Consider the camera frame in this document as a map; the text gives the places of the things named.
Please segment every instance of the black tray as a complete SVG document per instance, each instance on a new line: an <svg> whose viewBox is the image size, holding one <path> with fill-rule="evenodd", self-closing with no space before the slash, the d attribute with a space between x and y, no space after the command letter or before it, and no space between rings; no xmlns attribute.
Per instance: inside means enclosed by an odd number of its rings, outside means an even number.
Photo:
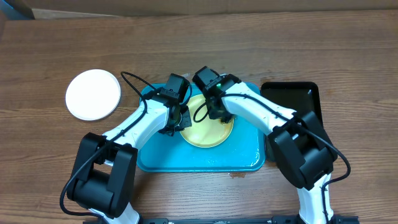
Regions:
<svg viewBox="0 0 398 224"><path fill-rule="evenodd" d="M317 84L313 82L266 82L261 95L272 102L299 112L314 111L323 125L321 103ZM266 138L267 160L275 161Z"/></svg>

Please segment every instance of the blue tray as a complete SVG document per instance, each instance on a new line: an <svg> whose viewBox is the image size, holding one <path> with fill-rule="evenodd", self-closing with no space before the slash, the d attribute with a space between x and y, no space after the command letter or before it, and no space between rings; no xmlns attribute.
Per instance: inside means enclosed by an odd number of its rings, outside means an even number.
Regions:
<svg viewBox="0 0 398 224"><path fill-rule="evenodd" d="M256 85L247 85L260 94ZM192 90L192 96L201 94L194 84ZM151 88L147 86L142 93L148 91ZM265 161L264 134L245 119L237 117L229 137L210 148L192 146L180 133L173 137L156 133L138 152L137 165L146 172L242 172L258 170Z"/></svg>

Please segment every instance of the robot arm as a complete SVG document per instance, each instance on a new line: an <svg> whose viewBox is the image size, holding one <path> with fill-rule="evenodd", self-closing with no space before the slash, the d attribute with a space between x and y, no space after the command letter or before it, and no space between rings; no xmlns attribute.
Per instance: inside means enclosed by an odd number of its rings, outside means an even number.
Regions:
<svg viewBox="0 0 398 224"><path fill-rule="evenodd" d="M102 146L108 144L93 163L112 166L109 174L85 166L67 188L67 197L83 208L100 214L108 223L136 224L139 215L129 203L132 197L138 150L156 132L174 133L191 125L189 110L181 106L189 82L171 74L166 87L144 95L138 109L116 128L102 136L88 133L82 140L72 176ZM142 117L124 135L111 142L133 122Z"/></svg>
<svg viewBox="0 0 398 224"><path fill-rule="evenodd" d="M326 223L321 186L330 180L336 154L248 97L257 99L285 118L300 123L330 142L315 114L297 114L296 111L279 106L251 91L233 75L219 76L207 67L196 72L193 81L206 98L210 119L228 122L235 114L245 118L267 135L280 171L297 188L302 221ZM328 191L325 194L330 220L333 210L330 208Z"/></svg>

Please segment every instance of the wire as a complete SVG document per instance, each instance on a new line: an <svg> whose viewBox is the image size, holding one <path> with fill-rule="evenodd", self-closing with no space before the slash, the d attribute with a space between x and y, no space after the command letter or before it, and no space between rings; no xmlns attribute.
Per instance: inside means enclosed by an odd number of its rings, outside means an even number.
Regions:
<svg viewBox="0 0 398 224"><path fill-rule="evenodd" d="M143 81L144 83L147 83L145 80L143 80L142 78L133 75L131 73L128 72L121 72L120 75L122 76L122 78L124 79L124 81L127 82L127 84L142 98L143 96L141 95L140 91L131 84L131 82L129 82L129 80L123 75L123 74L127 74L130 75L134 78L138 78L139 80ZM144 103L144 110L142 111L142 113L140 114L140 116L133 122L131 123L129 126L127 126L125 129L121 130L121 132L117 135L115 135L115 137L113 137L112 139L110 139L109 141L107 141L103 146L101 146L83 165L81 165L81 167L75 172L75 174L69 179L69 181L67 182L67 184L65 184L65 186L62 189L61 192L61 196L60 196L60 207L61 210L68 214L68 215L74 215L74 216L94 216L97 218L102 218L102 216L100 214L97 213L91 213L91 212L72 212L69 211L68 209L65 208L65 205L63 204L64 198L65 198L65 194L67 192L67 189L69 188L69 185L76 179L77 175L83 170L84 167L86 167L88 164L91 164L92 162L94 162L97 157L102 153L102 151L104 149L106 149L107 147L109 147L109 145L111 145L113 142L115 142L115 140L117 140L118 138L120 138L121 136L123 136L126 132L128 132L134 125L136 125L147 113L147 109L148 109L148 105L146 100L142 100L142 102Z"/></svg>
<svg viewBox="0 0 398 224"><path fill-rule="evenodd" d="M261 106L265 107L265 109L267 109L268 111L270 111L271 113L275 114L278 118L283 119L286 122L290 122L293 123L294 125L296 125L296 127L300 128L303 132L307 133L308 135L318 139L319 141L323 142L327 147L329 147L330 149L334 150L340 157L341 159L344 161L344 163L346 164L347 167L347 171L344 175L342 175L341 177L337 177L335 179L329 180L328 182L325 182L322 187L321 187L321 192L322 192L322 205L323 205L323 213L325 214L325 220L326 223L329 223L329 218L328 218L328 212L326 210L326 195L325 195L325 191L326 191L326 187L329 184L344 180L345 178L347 178L349 176L349 174L351 173L351 166L347 160L347 158L343 155L343 153L341 153L335 146L333 146L332 144L328 143L328 141L324 140L323 138L317 136L316 134L314 134L313 132L311 132L310 130L308 130L307 128L304 128L303 126L293 122L292 120L286 118L285 116L282 116L280 113L276 112L275 110L273 110L272 108L270 108L269 106L267 106L265 103L263 103L262 101L258 100L257 98L250 96L250 95L246 95L246 94L238 94L238 93L228 93L228 94L224 94L221 97L227 97L227 96L240 96L240 97L244 97L244 98L248 98L250 100L255 101L256 103L260 104Z"/></svg>
<svg viewBox="0 0 398 224"><path fill-rule="evenodd" d="M200 111L200 109L202 109L205 105L206 105L206 102L204 102L202 105L200 105L198 107L198 109L195 111L195 113L193 114L193 121L194 122L196 122L196 123L202 122L206 118L206 116L209 114L209 111L207 111L205 113L205 115L199 121L197 121L197 114Z"/></svg>
<svg viewBox="0 0 398 224"><path fill-rule="evenodd" d="M124 77L123 74L126 74L126 75L129 75L129 76L131 76L131 77L137 78L137 79L139 79L140 81L142 81L143 83L145 83L146 85L148 85L148 86L150 86L151 88L153 88L154 90L156 90L156 88L155 88L153 85L151 85L149 82L145 81L143 78L141 78L141 77L139 77L139 76L137 76L137 75L135 75L135 74L131 74L131 73L129 73L129 72L124 72L124 71L123 71L123 72L120 73L120 75L123 77L124 81L126 81L127 83L129 83L129 81L127 81L126 77Z"/></svg>
<svg viewBox="0 0 398 224"><path fill-rule="evenodd" d="M183 103L181 104L181 107L186 106L186 105L188 104L188 102L189 102L189 99L190 99L191 96L192 96L192 85L191 85L191 83L190 83L186 78L184 78L184 79L189 83L189 96L188 96L187 100L185 100L185 102L183 102Z"/></svg>

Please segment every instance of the wooden table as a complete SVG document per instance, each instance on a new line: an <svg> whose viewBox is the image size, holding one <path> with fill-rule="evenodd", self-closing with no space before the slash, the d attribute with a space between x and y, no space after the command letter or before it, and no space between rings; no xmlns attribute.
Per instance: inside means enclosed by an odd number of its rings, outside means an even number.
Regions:
<svg viewBox="0 0 398 224"><path fill-rule="evenodd" d="M7 20L8 19L7 19L6 15L4 15L2 10L0 10L0 39L1 39L1 36L2 36L3 27L4 27L4 25L5 25Z"/></svg>
<svg viewBox="0 0 398 224"><path fill-rule="evenodd" d="M398 223L398 11L7 21L0 43L0 222L80 223L59 209L59 194L82 137L115 127L137 108L118 73L160 83L204 65L259 86L318 84L325 128L352 165L349 179L330 187L335 213ZM66 109L65 90L92 68L114 73L123 97L111 116L84 122ZM334 177L345 169L337 160ZM245 174L137 170L134 192L134 208L147 218L299 211L296 189L268 162Z"/></svg>

